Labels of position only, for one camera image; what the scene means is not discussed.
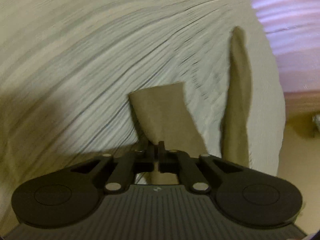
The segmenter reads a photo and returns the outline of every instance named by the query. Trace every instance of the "beige floor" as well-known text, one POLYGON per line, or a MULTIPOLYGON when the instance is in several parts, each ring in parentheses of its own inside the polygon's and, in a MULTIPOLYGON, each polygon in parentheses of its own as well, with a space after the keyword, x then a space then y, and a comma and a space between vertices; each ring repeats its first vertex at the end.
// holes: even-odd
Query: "beige floor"
POLYGON ((305 207, 296 224, 308 234, 318 231, 320 229, 320 138, 313 138, 310 117, 300 118, 286 125, 278 176, 290 181, 302 192, 305 207))

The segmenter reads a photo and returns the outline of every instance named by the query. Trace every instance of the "mattress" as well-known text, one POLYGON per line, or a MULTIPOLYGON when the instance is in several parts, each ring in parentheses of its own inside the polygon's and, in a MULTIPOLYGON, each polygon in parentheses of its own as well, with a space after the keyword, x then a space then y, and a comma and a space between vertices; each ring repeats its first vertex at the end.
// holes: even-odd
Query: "mattress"
POLYGON ((221 156, 237 25, 252 66, 250 167, 275 175, 284 98, 249 0, 0 0, 0 234, 17 224, 18 185, 137 142, 132 91, 185 82, 207 150, 221 156))

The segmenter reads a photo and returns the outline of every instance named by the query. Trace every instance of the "folded brown fabric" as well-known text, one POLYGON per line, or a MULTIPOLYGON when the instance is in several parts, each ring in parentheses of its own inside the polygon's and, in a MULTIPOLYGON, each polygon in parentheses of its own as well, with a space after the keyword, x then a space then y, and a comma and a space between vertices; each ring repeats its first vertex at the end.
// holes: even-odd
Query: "folded brown fabric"
POLYGON ((247 120, 252 97, 251 66, 244 31, 235 27, 230 42, 230 85, 222 133, 222 158, 249 167, 247 120))
MULTIPOLYGON (((249 166, 246 124, 251 104, 251 67, 244 45, 244 31, 236 27, 230 43, 230 85, 223 120, 222 157, 249 166)), ((183 83, 152 87, 133 92, 129 99, 146 137, 153 144, 164 141, 167 149, 178 149, 197 158, 206 153, 204 141, 188 112, 183 83)), ((172 174, 154 172, 153 184, 174 184, 172 174)))

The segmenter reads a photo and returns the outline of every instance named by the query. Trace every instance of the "round joint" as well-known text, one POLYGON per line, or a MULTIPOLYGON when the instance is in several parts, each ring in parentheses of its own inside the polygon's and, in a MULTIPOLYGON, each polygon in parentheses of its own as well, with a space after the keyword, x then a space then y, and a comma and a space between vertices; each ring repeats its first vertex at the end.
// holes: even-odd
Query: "round joint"
POLYGON ((117 182, 110 182, 106 184, 106 189, 110 191, 117 191, 121 189, 121 185, 117 182))
POLYGON ((209 185, 204 182, 197 182, 193 184, 192 187, 197 191, 206 191, 209 188, 209 185))

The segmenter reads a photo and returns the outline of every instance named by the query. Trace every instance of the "ribbed gray surface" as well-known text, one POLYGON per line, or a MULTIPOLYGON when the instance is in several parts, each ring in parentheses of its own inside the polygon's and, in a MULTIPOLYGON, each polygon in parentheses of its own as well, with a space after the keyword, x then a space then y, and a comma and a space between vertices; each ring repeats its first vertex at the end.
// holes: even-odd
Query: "ribbed gray surface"
POLYGON ((20 225, 6 240, 285 240, 302 239, 296 226, 273 230, 242 227, 222 216, 207 196, 184 186, 134 185, 109 195, 89 218, 60 229, 20 225))

